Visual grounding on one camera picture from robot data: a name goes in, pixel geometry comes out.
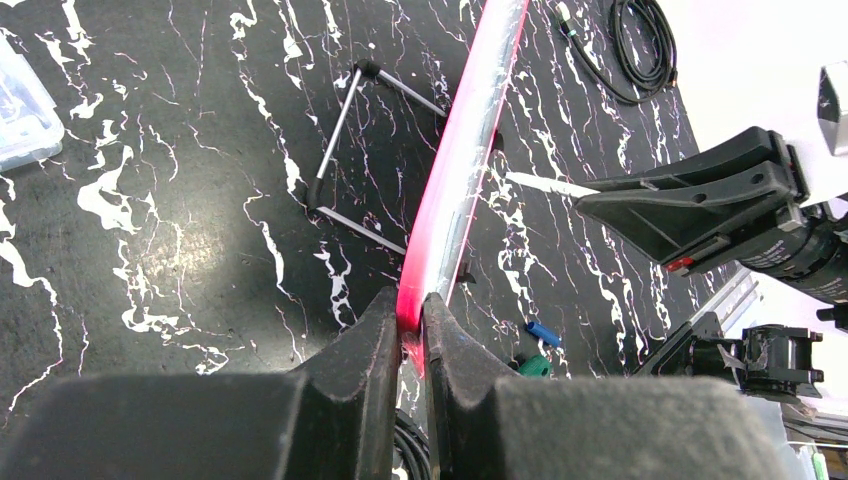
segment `table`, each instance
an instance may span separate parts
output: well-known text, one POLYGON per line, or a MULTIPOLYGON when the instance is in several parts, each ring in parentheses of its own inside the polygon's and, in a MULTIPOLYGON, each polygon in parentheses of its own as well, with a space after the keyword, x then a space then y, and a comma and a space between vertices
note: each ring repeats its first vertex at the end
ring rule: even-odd
MULTIPOLYGON (((482 0, 3 3, 2 32, 67 131, 60 155, 0 179, 0 443, 63 377, 288 370, 397 282, 397 255, 306 215, 306 182, 354 61, 450 106, 482 0)), ((570 3, 612 65, 600 2, 570 3)), ((543 351, 557 378, 627 374, 732 269, 671 276, 569 200, 505 181, 580 182, 697 152, 676 89, 618 106, 554 25, 533 1, 505 150, 469 239, 477 283, 458 286, 451 308, 504 361, 543 351), (526 321, 558 331, 562 348, 542 348, 526 321)), ((439 130, 367 83, 325 202, 405 244, 439 130)), ((409 365, 399 384, 398 405, 422 421, 409 365)))

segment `plastic box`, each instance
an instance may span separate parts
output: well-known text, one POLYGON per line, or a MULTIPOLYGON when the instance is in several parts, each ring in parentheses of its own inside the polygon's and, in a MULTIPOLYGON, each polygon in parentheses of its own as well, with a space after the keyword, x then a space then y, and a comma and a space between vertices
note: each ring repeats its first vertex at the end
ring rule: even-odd
POLYGON ((62 151, 65 127, 55 108, 23 55, 0 38, 0 172, 62 151))

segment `black cable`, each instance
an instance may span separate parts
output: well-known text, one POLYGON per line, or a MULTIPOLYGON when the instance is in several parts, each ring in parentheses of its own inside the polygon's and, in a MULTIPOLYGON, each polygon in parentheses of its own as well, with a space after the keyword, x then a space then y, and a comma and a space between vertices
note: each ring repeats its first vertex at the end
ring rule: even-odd
POLYGON ((401 410, 395 416, 395 446, 412 480, 430 478, 430 449, 412 419, 401 410))
POLYGON ((585 45, 579 35, 579 26, 571 18, 571 13, 564 3, 556 6, 560 29, 574 43, 584 66, 606 87, 619 102, 628 105, 638 105, 650 101, 667 86, 677 84, 677 43, 665 14, 656 0, 613 0, 610 8, 610 35, 621 70, 627 80, 637 87, 639 96, 633 96, 616 88, 611 80, 595 66, 586 53, 585 45), (625 12, 633 12, 634 16, 642 17, 647 28, 647 35, 656 51, 656 58, 650 69, 641 70, 632 55, 632 42, 626 41, 627 32, 624 30, 625 12))

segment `white floor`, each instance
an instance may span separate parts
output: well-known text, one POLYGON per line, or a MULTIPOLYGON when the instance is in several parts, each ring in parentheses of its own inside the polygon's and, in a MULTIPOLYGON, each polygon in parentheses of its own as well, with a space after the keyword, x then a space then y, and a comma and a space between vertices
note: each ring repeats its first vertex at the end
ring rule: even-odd
MULTIPOLYGON (((775 130, 798 148, 812 202, 848 191, 848 158, 830 156, 816 120, 819 71, 848 60, 845 0, 660 0, 679 51, 679 86, 706 150, 746 128, 775 130)), ((769 278, 743 323, 825 334, 813 366, 825 372, 820 410, 848 415, 848 334, 819 322, 823 304, 769 278)))

